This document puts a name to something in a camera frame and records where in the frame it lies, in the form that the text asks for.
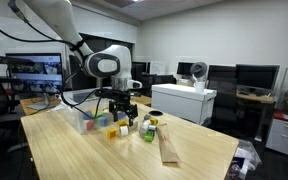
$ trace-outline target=green block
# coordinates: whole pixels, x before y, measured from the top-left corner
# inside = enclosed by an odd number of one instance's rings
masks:
[[[144,140],[147,142],[152,142],[154,140],[154,131],[147,131],[147,133],[144,136]]]

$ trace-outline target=monitor screen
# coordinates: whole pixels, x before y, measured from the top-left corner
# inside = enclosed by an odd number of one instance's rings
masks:
[[[140,64],[140,65],[142,65],[142,72],[144,72],[144,73],[146,73],[146,70],[147,70],[147,62],[135,62],[135,61],[133,61],[132,62],[132,64]]]
[[[9,65],[11,78],[21,79],[12,84],[15,91],[59,93],[62,87],[62,59],[60,53],[9,53],[7,57],[32,60],[34,66]]]
[[[235,78],[235,74],[236,74],[235,66],[210,65],[207,77],[208,79],[212,77]]]
[[[177,66],[177,74],[191,76],[191,66],[193,63],[179,62]]]
[[[237,85],[273,90],[279,66],[236,65]]]

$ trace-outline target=colorful block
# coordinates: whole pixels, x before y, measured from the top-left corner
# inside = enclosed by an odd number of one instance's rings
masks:
[[[150,118],[151,124],[156,125],[158,123],[158,120],[156,118],[151,117]]]
[[[124,112],[117,112],[117,119],[123,119],[126,117],[126,114]]]
[[[91,119],[91,118],[93,117],[91,111],[86,111],[86,112],[84,112],[84,113],[89,116],[89,117],[88,117],[88,116],[86,116],[85,114],[83,114],[83,119],[84,119],[84,120],[89,120],[89,119]]]
[[[127,121],[126,119],[121,119],[121,120],[118,120],[118,126],[127,126]]]
[[[87,130],[92,130],[94,127],[94,121],[93,120],[89,120],[87,123],[86,123],[86,129]]]
[[[100,126],[106,126],[107,125],[107,118],[106,117],[99,117],[96,119],[96,122]]]
[[[151,130],[147,131],[147,133],[145,134],[144,140],[147,142],[152,142],[154,140],[154,134],[155,134],[154,131],[151,131]]]
[[[104,111],[97,111],[96,117],[101,117],[101,116],[103,116],[103,114],[104,114]]]
[[[116,136],[116,130],[115,129],[110,129],[107,131],[107,138],[112,139],[115,136]]]

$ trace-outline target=computer monitor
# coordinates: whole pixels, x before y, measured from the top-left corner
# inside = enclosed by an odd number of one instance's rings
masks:
[[[191,67],[193,63],[179,62],[177,66],[177,74],[191,76]]]
[[[237,85],[254,88],[273,90],[279,66],[276,65],[236,65]]]
[[[7,57],[32,60],[35,65],[9,65],[11,78],[20,79],[12,84],[14,91],[57,94],[62,87],[62,59],[60,53],[7,53]]]
[[[210,65],[208,70],[207,79],[211,78],[235,78],[235,66],[218,66]]]
[[[139,64],[139,65],[142,65],[141,67],[142,67],[142,69],[141,69],[141,72],[143,72],[143,73],[146,73],[147,72],[147,62],[135,62],[135,61],[133,61],[132,62],[132,65],[137,65],[137,64]]]

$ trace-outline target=white robotic arm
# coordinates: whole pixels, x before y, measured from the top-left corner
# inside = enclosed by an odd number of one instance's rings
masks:
[[[63,40],[72,44],[82,42],[73,23],[72,4],[69,0],[24,0],[24,2],[49,25]],[[98,52],[93,51],[86,43],[73,48],[80,59],[87,75],[97,78],[112,77],[112,88],[121,91],[141,88],[142,83],[132,80],[131,55],[128,48],[120,45]]]

